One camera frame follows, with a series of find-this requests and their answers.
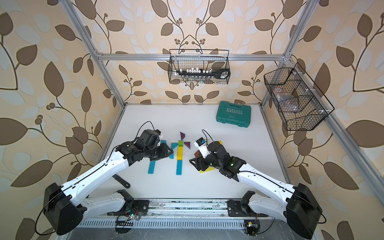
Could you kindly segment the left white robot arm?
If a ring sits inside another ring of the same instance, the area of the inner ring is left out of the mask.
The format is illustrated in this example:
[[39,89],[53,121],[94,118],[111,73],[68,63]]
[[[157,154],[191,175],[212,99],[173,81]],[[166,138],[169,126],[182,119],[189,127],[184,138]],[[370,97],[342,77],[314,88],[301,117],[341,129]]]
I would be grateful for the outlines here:
[[133,211],[133,197],[126,190],[118,190],[109,196],[90,198],[89,195],[110,178],[136,162],[148,158],[151,162],[168,158],[174,151],[161,142],[159,130],[145,130],[132,142],[124,142],[113,148],[110,155],[79,177],[63,185],[56,183],[45,190],[44,215],[54,233],[65,235],[82,221],[103,214],[124,216]]

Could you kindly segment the socket rail with sockets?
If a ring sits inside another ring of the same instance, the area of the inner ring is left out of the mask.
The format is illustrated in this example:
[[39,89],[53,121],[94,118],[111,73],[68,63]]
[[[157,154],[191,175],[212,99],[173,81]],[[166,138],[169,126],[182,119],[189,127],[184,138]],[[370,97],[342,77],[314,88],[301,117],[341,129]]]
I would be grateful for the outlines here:
[[210,78],[224,80],[231,76],[230,69],[218,69],[214,70],[186,70],[186,71],[174,71],[175,74],[183,77],[199,77],[199,78]]

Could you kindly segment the long teal block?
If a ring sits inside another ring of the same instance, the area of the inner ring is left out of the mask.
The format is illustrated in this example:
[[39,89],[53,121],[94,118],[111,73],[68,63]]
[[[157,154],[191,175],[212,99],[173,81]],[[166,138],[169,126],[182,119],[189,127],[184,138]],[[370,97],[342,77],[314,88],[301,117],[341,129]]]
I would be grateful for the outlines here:
[[150,161],[148,174],[150,174],[150,175],[154,174],[155,166],[156,166],[156,161]]
[[183,161],[182,160],[177,160],[177,170],[176,170],[176,175],[181,176],[182,175],[182,167],[183,167]]

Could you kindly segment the purple triangle block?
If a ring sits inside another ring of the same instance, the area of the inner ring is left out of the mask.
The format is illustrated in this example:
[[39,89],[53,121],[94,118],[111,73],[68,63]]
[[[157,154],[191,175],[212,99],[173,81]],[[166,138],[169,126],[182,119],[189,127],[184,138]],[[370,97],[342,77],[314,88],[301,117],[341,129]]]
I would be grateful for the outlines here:
[[180,135],[181,135],[181,140],[183,141],[184,138],[186,137],[186,135],[184,133],[182,133],[182,132],[180,132]]
[[190,142],[184,142],[184,145],[185,145],[188,149],[191,149],[191,143],[190,143]]

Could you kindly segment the green plastic tool case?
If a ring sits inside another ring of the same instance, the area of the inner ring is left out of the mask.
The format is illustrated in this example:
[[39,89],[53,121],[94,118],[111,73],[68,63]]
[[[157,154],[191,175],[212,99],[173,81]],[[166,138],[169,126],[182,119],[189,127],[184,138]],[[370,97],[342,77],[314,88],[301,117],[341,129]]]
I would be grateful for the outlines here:
[[247,128],[251,123],[251,112],[251,106],[221,101],[219,103],[216,121]]

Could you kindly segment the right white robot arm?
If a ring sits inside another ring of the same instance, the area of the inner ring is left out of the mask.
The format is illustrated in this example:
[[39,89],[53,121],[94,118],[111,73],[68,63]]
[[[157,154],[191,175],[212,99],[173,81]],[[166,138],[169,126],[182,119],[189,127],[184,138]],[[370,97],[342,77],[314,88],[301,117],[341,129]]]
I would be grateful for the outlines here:
[[207,143],[200,138],[195,141],[200,155],[190,160],[198,170],[209,167],[217,169],[223,176],[247,184],[264,194],[248,191],[243,204],[257,214],[279,219],[299,236],[313,238],[320,219],[324,216],[311,190],[304,184],[297,186],[278,181],[252,167],[246,161],[230,156],[220,142]]

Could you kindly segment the dark green hand tool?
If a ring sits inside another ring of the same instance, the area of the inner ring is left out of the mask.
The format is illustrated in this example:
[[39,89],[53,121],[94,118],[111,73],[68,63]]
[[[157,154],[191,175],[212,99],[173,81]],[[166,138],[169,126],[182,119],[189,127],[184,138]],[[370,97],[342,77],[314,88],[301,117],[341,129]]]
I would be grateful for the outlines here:
[[123,178],[121,178],[119,175],[115,174],[113,175],[113,178],[126,189],[129,189],[131,187],[131,185],[127,181],[125,181]]

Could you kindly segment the plastic bag in basket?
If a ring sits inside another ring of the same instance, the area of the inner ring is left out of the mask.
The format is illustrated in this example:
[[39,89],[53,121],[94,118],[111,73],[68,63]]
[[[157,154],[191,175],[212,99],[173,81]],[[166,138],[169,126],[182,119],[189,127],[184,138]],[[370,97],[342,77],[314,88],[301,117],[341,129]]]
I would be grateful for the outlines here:
[[291,94],[284,93],[283,90],[280,88],[275,88],[273,92],[283,112],[299,111],[300,102],[298,97]]

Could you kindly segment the brown wooden block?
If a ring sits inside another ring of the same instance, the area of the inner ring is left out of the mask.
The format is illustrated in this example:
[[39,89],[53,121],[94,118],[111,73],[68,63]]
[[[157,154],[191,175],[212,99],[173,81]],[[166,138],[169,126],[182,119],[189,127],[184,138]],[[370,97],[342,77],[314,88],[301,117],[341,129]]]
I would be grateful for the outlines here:
[[198,157],[201,155],[201,153],[200,153],[200,151],[196,151],[196,152],[194,153],[194,155],[195,155],[196,158],[198,158]]

